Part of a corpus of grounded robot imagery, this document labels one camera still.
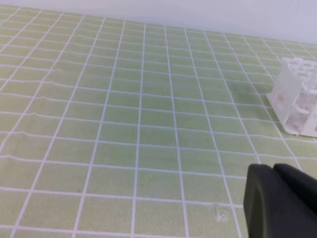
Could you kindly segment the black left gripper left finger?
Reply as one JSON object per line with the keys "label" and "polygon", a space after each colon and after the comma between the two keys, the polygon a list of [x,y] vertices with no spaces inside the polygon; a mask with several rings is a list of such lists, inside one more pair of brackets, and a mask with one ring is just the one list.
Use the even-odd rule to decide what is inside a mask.
{"label": "black left gripper left finger", "polygon": [[244,213],[248,236],[251,238],[315,238],[317,218],[273,217],[273,167],[251,164],[248,167],[244,193]]}

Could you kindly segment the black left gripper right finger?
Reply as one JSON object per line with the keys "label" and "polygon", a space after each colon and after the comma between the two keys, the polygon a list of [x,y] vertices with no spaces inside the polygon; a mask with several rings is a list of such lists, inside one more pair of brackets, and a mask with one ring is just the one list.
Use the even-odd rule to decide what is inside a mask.
{"label": "black left gripper right finger", "polygon": [[316,218],[317,180],[289,164],[275,164],[273,171],[273,217]]}

